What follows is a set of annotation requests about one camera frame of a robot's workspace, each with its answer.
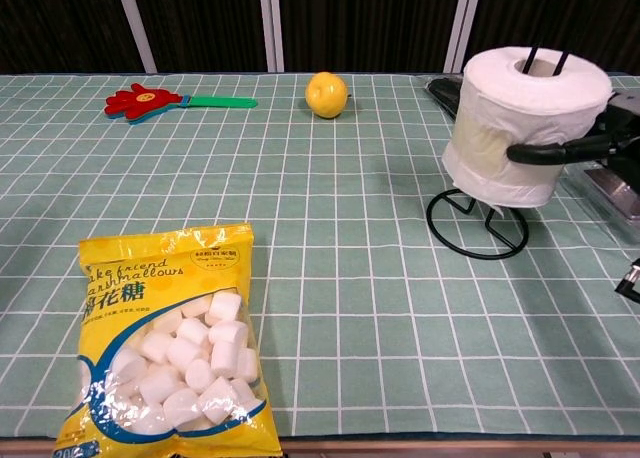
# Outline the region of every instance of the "marshmallow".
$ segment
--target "marshmallow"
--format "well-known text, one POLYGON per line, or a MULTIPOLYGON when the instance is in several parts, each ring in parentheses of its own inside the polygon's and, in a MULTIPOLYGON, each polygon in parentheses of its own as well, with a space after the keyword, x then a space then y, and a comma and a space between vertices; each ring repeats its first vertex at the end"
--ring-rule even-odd
POLYGON ((142 396, 138 394, 129 397, 129 401, 133 406, 137 406, 138 408, 142 408, 144 406, 144 400, 142 399, 142 396))
POLYGON ((253 348, 240 349, 235 377, 242 378, 247 383, 258 379, 258 355, 253 348))
POLYGON ((140 353, 151 361, 163 365, 167 362, 167 348, 173 342, 168 333, 150 331, 140 344, 140 353))
POLYGON ((211 369, 216 376, 231 378, 236 374, 239 349, 237 343, 228 341, 218 341, 213 345, 211 369))
POLYGON ((209 330, 209 341, 228 341, 243 346, 249 335, 249 328, 241 321, 221 321, 209 330))
POLYGON ((207 326, 213 326, 219 321, 220 321, 220 318, 216 318, 215 316, 209 313, 204 314, 204 322, 207 324, 207 326))
POLYGON ((138 393, 138 388, 140 386, 141 379, 142 377, 134 378, 133 380, 128 381, 127 383, 118 385, 118 387, 116 388, 116 394, 127 397, 127 398, 129 398, 132 395, 135 395, 136 393, 138 393))
POLYGON ((231 386, 233 386, 233 389, 236 390, 236 393, 238 394, 239 403, 244 403, 255 398, 255 396, 253 395, 253 391, 251 391, 251 388, 246 381, 241 380, 240 378, 236 378, 235 380, 231 380, 230 383, 231 386))
POLYGON ((180 307, 182 314, 187 318, 204 315, 211 306, 212 295, 201 296, 191 300, 180 307))
POLYGON ((229 416, 237 402, 236 391, 225 378, 220 377, 200 395, 198 407, 214 425, 218 425, 229 416))
POLYGON ((178 378, 168 370, 156 371, 140 380, 138 390, 145 403, 162 403, 169 395, 181 388, 178 378))
POLYGON ((180 372, 187 371, 189 364, 202 356, 202 348, 185 338, 175 338, 167 348, 167 358, 180 372))
POLYGON ((184 375, 187 386, 196 393, 202 393, 206 390, 213 383, 214 378, 211 365, 202 359, 193 360, 184 375))
POLYGON ((182 313, 179 308, 163 313, 153 320, 153 329, 162 333, 173 333, 182 322, 182 313))
POLYGON ((188 423, 178 426, 178 431, 203 431, 208 430, 209 428, 213 428, 214 425, 209 421, 209 419, 205 416, 201 416, 200 418, 196 418, 188 423))
POLYGON ((176 377, 176 380, 180 379, 180 372, 171 365, 159 365, 157 363, 150 363, 149 368, 147 368, 147 375, 152 375, 157 371, 166 370, 176 377))
POLYGON ((144 338, 144 335, 147 334, 147 332, 149 331, 149 323, 142 325, 140 328, 138 328, 136 331, 133 332, 133 334, 127 339, 127 346, 129 348, 133 348, 134 350, 139 350, 140 345, 142 344, 142 340, 144 338))
POLYGON ((111 373, 114 383, 127 383, 147 371, 147 360, 133 349, 123 346, 113 357, 111 373))
POLYGON ((109 408, 111 419, 123 428, 128 428, 131 422, 140 414, 140 409, 128 398, 116 400, 113 395, 105 396, 105 406, 109 408))
POLYGON ((202 416, 197 405, 198 395, 190 388, 183 388, 169 396, 162 405, 164 416, 174 428, 202 416))
POLYGON ((213 294, 209 313, 221 320, 233 321, 238 315, 242 297, 230 291, 218 291, 213 294))
POLYGON ((179 338, 185 338, 202 346, 208 340, 209 328, 197 318, 186 318, 180 323, 176 334, 179 338))
POLYGON ((250 400, 247 400, 245 402, 240 403, 240 407, 242 409, 242 413, 241 416, 245 416, 248 413, 251 413, 253 410, 255 410, 257 407, 259 407, 262 404, 262 400, 259 400, 257 398, 251 398, 250 400))
POLYGON ((140 410, 131 419, 131 431, 139 435, 159 435, 171 430, 171 425, 165 419, 162 406, 152 404, 140 410))
POLYGON ((87 393, 89 393, 89 388, 91 388, 91 370, 89 370, 89 365, 84 361, 78 360, 78 372, 80 374, 80 394, 82 395, 82 399, 84 399, 87 393))

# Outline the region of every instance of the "black wire holder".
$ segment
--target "black wire holder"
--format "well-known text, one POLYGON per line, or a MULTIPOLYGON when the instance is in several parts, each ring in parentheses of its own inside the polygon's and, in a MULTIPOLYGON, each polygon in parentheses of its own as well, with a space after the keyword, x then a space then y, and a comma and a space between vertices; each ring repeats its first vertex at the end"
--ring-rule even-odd
POLYGON ((529 225, 527 224, 527 220, 522 215, 522 213, 520 213, 520 211, 516 210, 515 208, 509 208, 509 211, 515 218, 516 223, 518 223, 519 225, 518 228, 520 230, 520 233, 522 234, 520 238, 520 242, 518 242, 517 244, 514 244, 506 236, 504 236, 502 233, 500 233, 498 230, 496 230, 494 227, 491 226, 491 220, 493 219, 493 216, 496 213, 496 210, 494 208, 489 209, 489 212, 487 213, 487 217, 484 220, 484 227, 487 229, 487 231, 491 233, 491 235, 496 237, 498 240, 500 240, 509 249, 509 251, 506 251, 504 253, 497 253, 493 255, 476 253, 474 251, 465 250, 464 248, 461 248, 451 243, 449 240, 447 240, 438 231, 433 221, 433 209, 436 203, 438 203, 441 200, 444 200, 447 203, 449 203, 449 205, 453 206, 456 210, 460 211, 465 215, 470 215, 477 203, 477 200, 475 198, 471 198, 469 205, 465 208, 459 203, 456 203, 454 200, 449 198, 451 195, 457 195, 457 194, 464 194, 464 192, 458 188, 453 188, 451 190, 443 191, 442 193, 436 195, 429 202, 429 206, 427 206, 427 213, 426 213, 427 225, 429 225, 429 229, 431 230, 431 232, 443 245, 445 245, 447 248, 453 251, 460 253, 461 255, 468 256, 469 258, 476 258, 479 260, 502 260, 504 258, 510 258, 512 256, 515 256, 524 249, 524 247, 527 245, 527 242, 529 241, 529 225))

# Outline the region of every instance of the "marshmallow bag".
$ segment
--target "marshmallow bag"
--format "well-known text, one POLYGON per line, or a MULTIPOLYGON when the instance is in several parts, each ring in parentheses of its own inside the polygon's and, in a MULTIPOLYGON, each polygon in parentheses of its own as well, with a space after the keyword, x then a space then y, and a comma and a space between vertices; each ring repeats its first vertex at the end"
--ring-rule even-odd
POLYGON ((248 314, 250 225, 80 242, 80 387, 54 457, 280 456, 248 314))

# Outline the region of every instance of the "lemon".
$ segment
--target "lemon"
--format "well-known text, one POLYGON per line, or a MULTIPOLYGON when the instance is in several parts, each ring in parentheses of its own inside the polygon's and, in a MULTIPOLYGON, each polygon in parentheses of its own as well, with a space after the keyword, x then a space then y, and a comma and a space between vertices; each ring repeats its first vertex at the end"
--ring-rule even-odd
POLYGON ((313 75, 304 92, 309 108, 322 118, 335 118, 342 113, 348 95, 342 78, 327 71, 313 75))

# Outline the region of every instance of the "green checkered tablecloth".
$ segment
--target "green checkered tablecloth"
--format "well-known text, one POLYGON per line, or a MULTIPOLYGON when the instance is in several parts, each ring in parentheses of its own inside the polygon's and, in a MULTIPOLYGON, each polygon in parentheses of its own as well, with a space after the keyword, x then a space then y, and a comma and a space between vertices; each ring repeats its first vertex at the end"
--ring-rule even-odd
MULTIPOLYGON (((282 436, 640 436, 640 306, 615 294, 639 248, 559 186, 531 239, 469 260, 429 233, 451 133, 424 77, 347 75, 336 120, 309 75, 0 77, 0 436, 55 436, 73 402, 88 236, 249 221, 251 312, 282 436), (255 96, 131 126, 134 81, 255 96)), ((612 78, 640 87, 636 78, 612 78)), ((444 228, 494 249, 479 222, 444 228)))

